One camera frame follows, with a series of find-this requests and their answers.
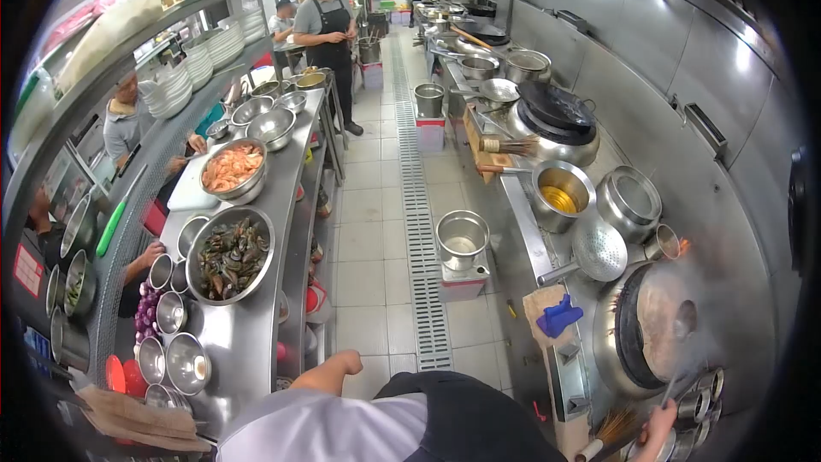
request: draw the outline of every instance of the sticker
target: sticker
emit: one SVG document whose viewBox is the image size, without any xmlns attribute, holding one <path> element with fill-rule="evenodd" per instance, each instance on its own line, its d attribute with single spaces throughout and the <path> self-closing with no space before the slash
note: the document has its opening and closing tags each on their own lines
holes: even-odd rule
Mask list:
<svg viewBox="0 0 821 462">
<path fill-rule="evenodd" d="M 22 244 L 17 245 L 17 257 L 14 261 L 14 276 L 35 298 L 40 292 L 40 278 L 43 266 L 32 257 Z"/>
</svg>

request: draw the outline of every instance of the cook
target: cook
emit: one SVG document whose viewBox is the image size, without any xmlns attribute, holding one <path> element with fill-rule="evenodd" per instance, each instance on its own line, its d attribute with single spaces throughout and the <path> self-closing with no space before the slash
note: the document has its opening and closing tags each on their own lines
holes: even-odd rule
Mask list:
<svg viewBox="0 0 821 462">
<path fill-rule="evenodd" d="M 345 130 L 361 136 L 351 118 L 353 66 L 348 41 L 356 37 L 356 18 L 348 0 L 306 0 L 296 11 L 294 43 L 304 45 L 308 65 L 328 67 L 337 78 Z"/>
<path fill-rule="evenodd" d="M 362 371 L 347 349 L 258 401 L 231 425 L 217 460 L 542 460 L 565 462 L 516 401 L 450 371 L 397 373 L 373 400 L 342 398 L 345 375 Z M 656 407 L 639 462 L 655 460 L 676 418 Z"/>
</svg>

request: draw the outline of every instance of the black pants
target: black pants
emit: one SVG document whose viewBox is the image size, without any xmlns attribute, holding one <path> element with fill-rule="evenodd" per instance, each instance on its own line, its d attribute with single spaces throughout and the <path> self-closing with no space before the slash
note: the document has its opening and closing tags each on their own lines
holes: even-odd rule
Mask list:
<svg viewBox="0 0 821 462">
<path fill-rule="evenodd" d="M 410 23 L 408 24 L 408 27 L 413 27 L 414 17 L 416 16 L 416 9 L 414 9 L 414 7 L 413 7 L 413 3 L 414 3 L 414 2 L 421 2 L 421 1 L 422 1 L 422 0 L 410 0 L 410 6 L 411 6 L 411 7 L 410 7 L 410 20 L 411 20 L 411 21 L 410 21 Z"/>
</svg>

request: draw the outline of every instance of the man in black apron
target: man in black apron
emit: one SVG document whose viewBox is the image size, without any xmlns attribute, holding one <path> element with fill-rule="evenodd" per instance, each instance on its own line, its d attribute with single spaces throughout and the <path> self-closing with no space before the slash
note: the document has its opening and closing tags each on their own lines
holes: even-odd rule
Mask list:
<svg viewBox="0 0 821 462">
<path fill-rule="evenodd" d="M 348 0 L 306 0 L 296 11 L 294 43 L 307 47 L 308 66 L 334 71 L 345 130 L 361 136 L 363 129 L 351 118 L 353 67 L 348 42 L 355 37 L 356 19 Z"/>
</svg>

